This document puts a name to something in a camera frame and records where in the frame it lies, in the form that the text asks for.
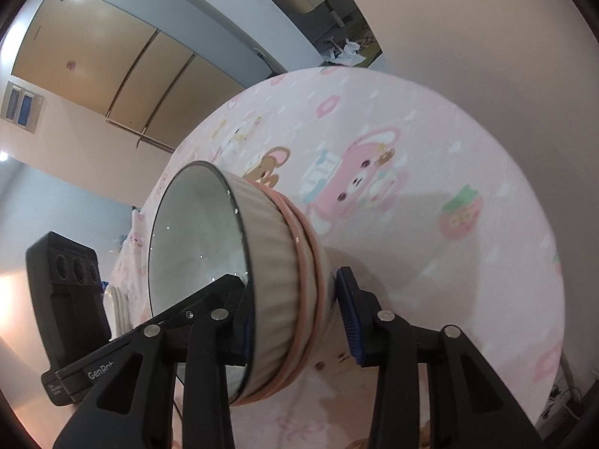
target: pink tablecloth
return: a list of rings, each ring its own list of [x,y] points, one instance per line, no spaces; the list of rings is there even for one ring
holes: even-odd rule
[[[334,267],[409,322],[461,326],[526,414],[559,363],[564,296],[553,234],[522,172],[457,106],[412,82],[326,67],[278,76],[221,106],[178,147],[112,283],[151,316],[148,243],[174,174],[194,160],[260,180],[309,217]],[[237,447],[343,449],[368,436],[375,371],[321,358],[260,407],[234,408]]]

